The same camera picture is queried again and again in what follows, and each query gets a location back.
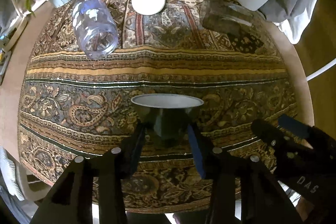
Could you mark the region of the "clear blue floral jar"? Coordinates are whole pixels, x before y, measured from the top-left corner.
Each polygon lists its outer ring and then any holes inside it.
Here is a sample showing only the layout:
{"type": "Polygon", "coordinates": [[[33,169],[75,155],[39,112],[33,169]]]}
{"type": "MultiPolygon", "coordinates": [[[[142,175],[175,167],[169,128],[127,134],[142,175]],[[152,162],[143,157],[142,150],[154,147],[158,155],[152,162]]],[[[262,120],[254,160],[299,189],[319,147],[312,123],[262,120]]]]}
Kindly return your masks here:
{"type": "Polygon", "coordinates": [[[118,46],[117,25],[102,0],[76,0],[72,26],[81,51],[90,59],[102,59],[118,46]]]}

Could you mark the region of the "round cream box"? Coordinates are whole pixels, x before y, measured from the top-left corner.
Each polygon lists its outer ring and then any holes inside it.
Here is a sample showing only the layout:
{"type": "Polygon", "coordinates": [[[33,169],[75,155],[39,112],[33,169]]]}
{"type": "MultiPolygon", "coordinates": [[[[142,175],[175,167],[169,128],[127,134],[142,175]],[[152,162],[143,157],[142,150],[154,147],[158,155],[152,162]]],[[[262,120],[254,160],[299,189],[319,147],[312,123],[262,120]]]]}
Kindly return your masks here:
{"type": "Polygon", "coordinates": [[[11,50],[25,30],[29,16],[17,16],[10,25],[1,33],[1,50],[5,53],[11,50]]]}

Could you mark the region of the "patterned paisley table cloth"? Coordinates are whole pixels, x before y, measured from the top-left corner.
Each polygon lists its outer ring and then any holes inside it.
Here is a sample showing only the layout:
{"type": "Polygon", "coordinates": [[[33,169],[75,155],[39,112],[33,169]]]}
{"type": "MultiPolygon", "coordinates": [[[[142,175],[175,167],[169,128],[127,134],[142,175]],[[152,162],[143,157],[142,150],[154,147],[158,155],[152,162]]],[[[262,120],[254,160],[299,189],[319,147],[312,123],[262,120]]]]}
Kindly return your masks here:
{"type": "Polygon", "coordinates": [[[98,61],[80,51],[73,3],[56,9],[34,45],[18,111],[21,164],[52,185],[75,156],[104,154],[130,136],[136,95],[165,93],[204,101],[202,134],[231,155],[274,151],[251,132],[255,119],[295,115],[294,91],[273,38],[256,18],[238,36],[202,27],[204,0],[166,0],[161,12],[137,13],[131,0],[102,0],[114,18],[117,49],[98,61]]]}

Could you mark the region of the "dark clear glass tumbler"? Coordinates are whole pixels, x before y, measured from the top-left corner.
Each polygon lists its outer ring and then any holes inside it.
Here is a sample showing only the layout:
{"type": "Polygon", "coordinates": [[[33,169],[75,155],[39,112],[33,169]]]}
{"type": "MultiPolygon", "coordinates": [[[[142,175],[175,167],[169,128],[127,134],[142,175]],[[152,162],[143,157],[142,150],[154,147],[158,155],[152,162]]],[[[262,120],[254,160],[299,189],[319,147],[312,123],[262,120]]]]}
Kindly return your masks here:
{"type": "Polygon", "coordinates": [[[244,7],[225,0],[204,0],[200,8],[203,28],[233,35],[240,35],[254,25],[254,15],[244,7]]]}

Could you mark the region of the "dark green enamel cup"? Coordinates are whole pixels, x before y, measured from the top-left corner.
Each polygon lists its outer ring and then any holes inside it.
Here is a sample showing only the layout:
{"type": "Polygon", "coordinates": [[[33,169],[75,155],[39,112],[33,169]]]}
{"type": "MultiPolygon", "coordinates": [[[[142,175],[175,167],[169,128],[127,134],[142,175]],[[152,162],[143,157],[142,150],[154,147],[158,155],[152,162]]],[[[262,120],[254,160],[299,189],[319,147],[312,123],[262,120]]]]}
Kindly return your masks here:
{"type": "Polygon", "coordinates": [[[180,145],[190,120],[194,119],[202,99],[180,94],[142,94],[131,98],[140,120],[156,145],[165,148],[180,145]]]}

